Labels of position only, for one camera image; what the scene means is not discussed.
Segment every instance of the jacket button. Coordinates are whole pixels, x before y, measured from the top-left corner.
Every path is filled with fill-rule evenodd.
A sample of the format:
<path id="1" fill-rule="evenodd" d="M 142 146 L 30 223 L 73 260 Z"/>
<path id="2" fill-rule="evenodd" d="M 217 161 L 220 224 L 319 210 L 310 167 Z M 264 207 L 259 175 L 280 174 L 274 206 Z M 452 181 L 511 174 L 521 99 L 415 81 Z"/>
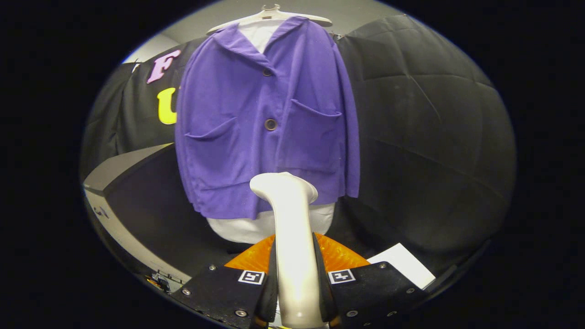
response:
<path id="1" fill-rule="evenodd" d="M 277 124 L 276 124 L 276 121 L 274 119 L 268 119 L 264 122 L 264 127 L 267 130 L 273 131 L 276 129 L 276 126 L 277 126 Z"/>

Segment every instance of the jacket collar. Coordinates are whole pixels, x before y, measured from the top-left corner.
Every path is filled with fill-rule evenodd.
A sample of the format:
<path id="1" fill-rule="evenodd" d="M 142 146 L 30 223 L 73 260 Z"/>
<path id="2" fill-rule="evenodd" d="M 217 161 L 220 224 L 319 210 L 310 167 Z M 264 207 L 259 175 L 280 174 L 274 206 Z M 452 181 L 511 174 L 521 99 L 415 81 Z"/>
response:
<path id="1" fill-rule="evenodd" d="M 289 31 L 293 30 L 300 24 L 303 24 L 307 20 L 308 18 L 302 16 L 292 16 L 287 18 L 276 29 L 276 31 L 274 31 L 270 37 L 270 40 L 268 41 L 266 48 L 268 48 L 268 46 L 279 37 L 284 36 Z M 246 38 L 246 36 L 238 30 L 238 25 L 239 23 L 234 23 L 225 28 L 219 29 L 211 37 L 213 37 L 225 49 L 247 57 L 248 59 L 251 59 L 267 68 L 273 68 L 266 56 L 258 52 L 258 50 Z"/>

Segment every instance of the orange component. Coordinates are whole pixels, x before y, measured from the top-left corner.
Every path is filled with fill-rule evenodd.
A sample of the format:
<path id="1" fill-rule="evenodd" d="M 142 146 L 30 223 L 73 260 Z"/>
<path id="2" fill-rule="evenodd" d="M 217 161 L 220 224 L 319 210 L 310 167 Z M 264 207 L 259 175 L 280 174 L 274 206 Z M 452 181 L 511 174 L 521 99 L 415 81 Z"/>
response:
<path id="1" fill-rule="evenodd" d="M 319 242 L 327 272 L 357 268 L 370 264 L 364 257 L 361 257 L 339 242 L 319 233 L 315 233 L 315 235 Z M 255 270 L 268 273 L 270 250 L 272 249 L 274 238 L 275 236 L 272 235 L 258 242 L 229 261 L 225 266 L 240 270 Z"/>

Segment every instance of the hanger hook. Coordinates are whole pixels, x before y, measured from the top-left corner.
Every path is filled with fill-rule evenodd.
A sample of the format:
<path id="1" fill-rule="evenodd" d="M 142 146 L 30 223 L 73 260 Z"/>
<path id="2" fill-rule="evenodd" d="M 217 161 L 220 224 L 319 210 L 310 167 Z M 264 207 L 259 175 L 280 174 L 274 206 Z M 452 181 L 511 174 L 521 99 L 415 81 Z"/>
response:
<path id="1" fill-rule="evenodd" d="M 280 9 L 280 6 L 277 5 L 277 4 L 274 4 L 274 7 L 273 8 L 266 8 L 266 5 L 262 5 L 262 10 L 263 11 L 273 11 L 275 9 Z"/>

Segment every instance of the jacket sleeve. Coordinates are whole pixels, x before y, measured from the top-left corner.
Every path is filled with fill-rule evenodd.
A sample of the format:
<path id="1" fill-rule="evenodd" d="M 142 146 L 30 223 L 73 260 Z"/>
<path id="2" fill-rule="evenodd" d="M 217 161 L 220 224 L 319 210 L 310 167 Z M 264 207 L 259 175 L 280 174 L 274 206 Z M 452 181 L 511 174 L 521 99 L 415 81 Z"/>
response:
<path id="1" fill-rule="evenodd" d="M 345 193 L 357 198 L 360 186 L 360 141 L 357 124 L 356 104 L 353 98 L 352 85 L 343 63 L 337 44 L 333 44 L 335 64 L 337 66 L 339 85 L 345 117 L 346 161 L 345 161 Z"/>

